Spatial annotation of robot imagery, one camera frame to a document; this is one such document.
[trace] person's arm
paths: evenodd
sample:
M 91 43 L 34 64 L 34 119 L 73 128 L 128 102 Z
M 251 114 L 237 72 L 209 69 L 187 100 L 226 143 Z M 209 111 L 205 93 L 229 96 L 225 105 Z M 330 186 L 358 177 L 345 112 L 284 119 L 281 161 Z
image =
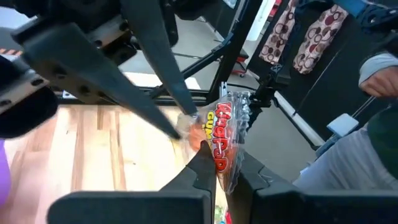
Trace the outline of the person's arm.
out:
M 359 70 L 359 87 L 376 97 L 398 97 L 398 58 L 381 52 L 368 58 Z

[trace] ring pop gummies package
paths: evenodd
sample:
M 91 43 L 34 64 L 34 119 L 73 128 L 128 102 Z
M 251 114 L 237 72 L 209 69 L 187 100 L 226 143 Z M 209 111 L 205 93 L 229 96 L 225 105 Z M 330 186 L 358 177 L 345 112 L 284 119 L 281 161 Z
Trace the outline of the ring pop gummies package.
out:
M 195 118 L 186 115 L 178 118 L 177 128 L 182 132 L 184 147 L 198 151 L 202 140 L 208 142 L 217 177 L 227 194 L 236 185 L 243 160 L 241 143 L 248 127 L 249 95 L 248 91 L 228 93 L 200 108 Z

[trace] hanging cloth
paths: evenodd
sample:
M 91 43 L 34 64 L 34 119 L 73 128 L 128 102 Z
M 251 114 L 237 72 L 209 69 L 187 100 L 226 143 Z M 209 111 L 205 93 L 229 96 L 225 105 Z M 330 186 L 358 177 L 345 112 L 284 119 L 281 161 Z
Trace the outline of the hanging cloth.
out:
M 278 63 L 289 35 L 292 32 L 295 20 L 294 12 L 298 0 L 290 0 L 285 11 L 279 17 L 272 33 L 268 36 L 259 57 L 273 65 Z
M 293 61 L 293 67 L 298 72 L 308 74 L 312 71 L 347 16 L 348 12 L 334 5 L 323 12 L 319 19 L 308 28 L 304 41 Z

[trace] purple object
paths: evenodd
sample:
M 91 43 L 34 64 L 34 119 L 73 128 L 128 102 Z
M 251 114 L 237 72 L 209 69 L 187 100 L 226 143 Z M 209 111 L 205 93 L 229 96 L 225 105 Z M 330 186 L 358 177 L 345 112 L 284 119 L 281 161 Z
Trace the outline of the purple object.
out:
M 4 140 L 0 140 L 0 206 L 7 201 L 11 189 L 11 174 L 8 167 Z

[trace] gray sleeve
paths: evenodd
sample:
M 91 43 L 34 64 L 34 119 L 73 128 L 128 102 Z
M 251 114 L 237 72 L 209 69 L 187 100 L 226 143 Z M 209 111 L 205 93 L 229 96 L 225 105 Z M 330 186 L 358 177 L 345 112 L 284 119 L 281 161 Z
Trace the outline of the gray sleeve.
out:
M 398 58 L 390 53 L 382 53 L 367 59 L 359 70 L 359 85 L 383 68 L 398 66 Z

